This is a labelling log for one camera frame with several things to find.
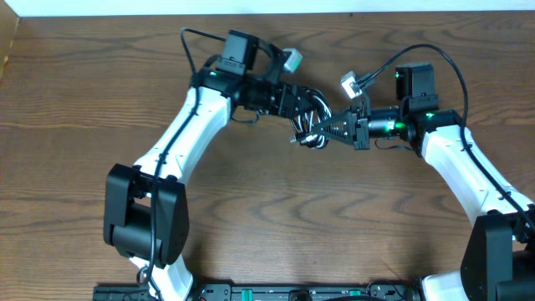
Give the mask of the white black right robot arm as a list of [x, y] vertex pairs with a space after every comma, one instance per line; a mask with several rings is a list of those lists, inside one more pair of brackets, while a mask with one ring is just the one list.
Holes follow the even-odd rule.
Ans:
[[399, 137], [432, 166], [472, 225], [459, 269], [420, 282], [424, 300], [532, 300], [534, 203], [482, 154], [454, 110], [440, 110], [429, 63], [395, 69], [399, 106], [372, 109], [367, 83], [348, 73], [342, 86], [354, 103], [313, 127], [315, 135], [357, 150], [372, 138]]

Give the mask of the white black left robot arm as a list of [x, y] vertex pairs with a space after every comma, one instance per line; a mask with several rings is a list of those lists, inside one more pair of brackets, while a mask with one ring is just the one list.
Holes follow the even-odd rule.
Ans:
[[303, 57], [253, 35], [229, 31], [221, 54], [192, 67], [186, 100], [162, 137], [133, 166], [106, 178], [104, 242], [134, 263], [137, 294], [185, 300], [193, 284], [181, 256], [190, 222], [186, 186], [204, 151], [236, 107], [292, 118], [309, 110], [292, 74]]

